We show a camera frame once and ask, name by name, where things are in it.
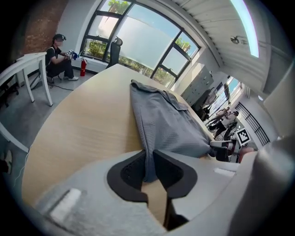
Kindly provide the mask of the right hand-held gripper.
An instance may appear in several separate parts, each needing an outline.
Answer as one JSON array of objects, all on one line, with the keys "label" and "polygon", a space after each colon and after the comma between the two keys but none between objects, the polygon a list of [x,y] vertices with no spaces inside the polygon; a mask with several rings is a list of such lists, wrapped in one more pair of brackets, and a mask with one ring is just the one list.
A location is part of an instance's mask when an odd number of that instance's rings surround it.
[{"label": "right hand-held gripper", "polygon": [[[229,156],[244,156],[245,154],[251,152],[251,147],[248,147],[248,143],[251,138],[245,128],[239,129],[228,140],[232,147],[227,151]],[[227,141],[211,141],[210,147],[212,148],[228,148]]]}]

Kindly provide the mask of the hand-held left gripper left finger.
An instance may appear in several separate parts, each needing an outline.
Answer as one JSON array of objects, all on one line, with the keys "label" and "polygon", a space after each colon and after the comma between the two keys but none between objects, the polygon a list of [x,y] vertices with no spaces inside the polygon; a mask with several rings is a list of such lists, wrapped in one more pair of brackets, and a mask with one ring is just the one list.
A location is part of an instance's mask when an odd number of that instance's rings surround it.
[{"label": "hand-held left gripper left finger", "polygon": [[141,191],[145,151],[92,162],[36,203],[43,233],[166,233]]}]

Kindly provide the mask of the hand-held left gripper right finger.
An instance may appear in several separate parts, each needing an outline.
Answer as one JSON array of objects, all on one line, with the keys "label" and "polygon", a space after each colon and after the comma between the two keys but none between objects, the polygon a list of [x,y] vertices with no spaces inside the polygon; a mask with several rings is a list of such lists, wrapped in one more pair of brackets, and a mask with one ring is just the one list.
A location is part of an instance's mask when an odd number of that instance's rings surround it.
[{"label": "hand-held left gripper right finger", "polygon": [[153,152],[153,159],[156,176],[167,193],[166,221],[192,220],[216,200],[239,166],[160,150]]}]

